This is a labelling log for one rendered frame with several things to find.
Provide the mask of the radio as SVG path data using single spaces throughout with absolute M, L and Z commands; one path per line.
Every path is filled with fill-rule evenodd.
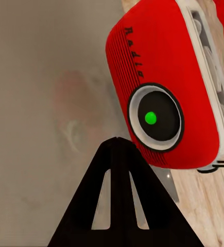
M 213 0 L 224 32 L 224 0 Z M 148 164 L 211 173 L 224 161 L 224 74 L 196 0 L 139 0 L 106 56 L 132 142 Z

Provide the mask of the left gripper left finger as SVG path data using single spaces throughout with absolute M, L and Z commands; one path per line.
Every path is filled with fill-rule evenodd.
M 105 172 L 111 169 L 110 228 L 92 230 Z M 48 247 L 126 247 L 117 137 L 100 144 Z

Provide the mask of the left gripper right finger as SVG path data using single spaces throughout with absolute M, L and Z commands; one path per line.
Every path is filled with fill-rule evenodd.
M 137 146 L 117 138 L 126 247 L 204 247 Z M 137 226 L 131 172 L 149 230 Z

